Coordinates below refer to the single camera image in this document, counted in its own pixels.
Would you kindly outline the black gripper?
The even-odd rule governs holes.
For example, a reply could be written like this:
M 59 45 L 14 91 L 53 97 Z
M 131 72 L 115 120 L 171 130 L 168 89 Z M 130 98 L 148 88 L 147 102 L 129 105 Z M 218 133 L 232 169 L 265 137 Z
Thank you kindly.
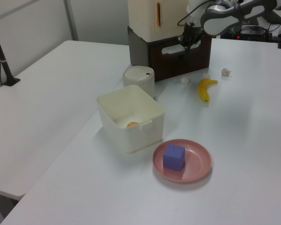
M 202 28 L 196 27 L 194 23 L 185 23 L 182 35 L 178 36 L 178 42 L 185 46 L 185 52 L 189 53 L 193 44 L 201 40 Z

